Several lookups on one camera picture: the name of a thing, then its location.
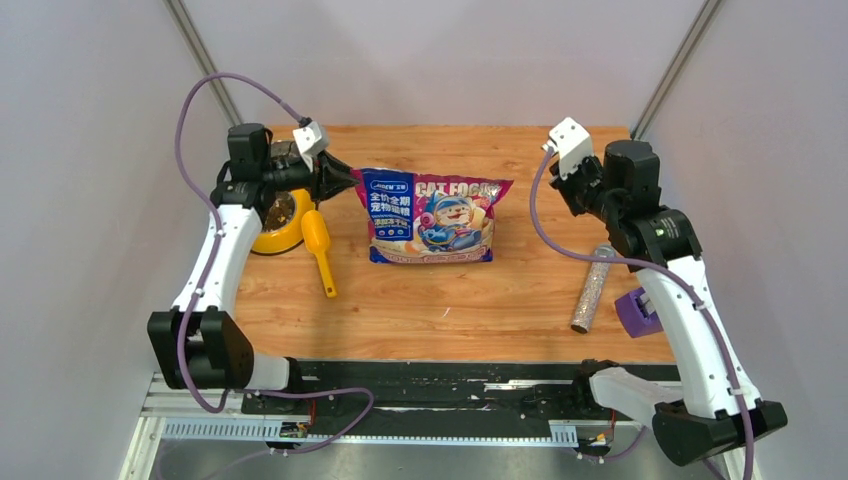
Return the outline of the yellow plastic scoop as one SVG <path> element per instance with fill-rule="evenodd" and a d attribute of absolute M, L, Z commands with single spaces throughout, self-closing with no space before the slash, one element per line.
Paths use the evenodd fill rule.
<path fill-rule="evenodd" d="M 306 249 L 317 263 L 324 294 L 327 298 L 335 298 L 338 288 L 330 267 L 331 240 L 323 215 L 317 210 L 307 211 L 302 218 L 301 231 Z"/>

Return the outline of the pink pet food bag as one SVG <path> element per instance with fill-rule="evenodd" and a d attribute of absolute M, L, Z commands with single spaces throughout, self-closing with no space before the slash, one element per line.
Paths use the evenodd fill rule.
<path fill-rule="evenodd" d="M 493 260 L 495 206 L 509 179 L 423 174 L 388 168 L 354 171 L 368 215 L 375 264 L 483 263 Z"/>

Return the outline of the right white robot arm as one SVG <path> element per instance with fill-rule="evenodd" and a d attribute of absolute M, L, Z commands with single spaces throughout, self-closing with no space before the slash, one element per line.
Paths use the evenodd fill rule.
<path fill-rule="evenodd" d="M 692 224 L 661 202 L 659 157 L 634 140 L 609 143 L 602 157 L 587 138 L 543 150 L 540 169 L 570 212 L 601 220 L 611 262 L 637 277 L 642 295 L 631 299 L 631 313 L 659 320 L 681 383 L 673 392 L 614 362 L 587 360 L 570 392 L 573 408 L 589 418 L 610 409 L 641 423 L 679 466 L 742 449 L 751 473 L 756 441 L 785 427 L 787 414 L 760 395 L 731 348 Z"/>

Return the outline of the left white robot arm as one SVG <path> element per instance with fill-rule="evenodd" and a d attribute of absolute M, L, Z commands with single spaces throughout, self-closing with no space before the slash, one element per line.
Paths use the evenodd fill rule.
<path fill-rule="evenodd" d="M 268 390 L 283 413 L 298 411 L 306 386 L 297 363 L 259 354 L 236 324 L 235 301 L 248 256 L 277 194 L 301 190 L 327 201 L 357 181 L 349 165 L 328 153 L 318 122 L 300 121 L 284 158 L 272 154 L 270 129 L 245 123 L 229 129 L 229 158 L 215 188 L 202 193 L 209 210 L 203 246 L 185 286 L 147 332 L 166 384 L 177 390 Z"/>

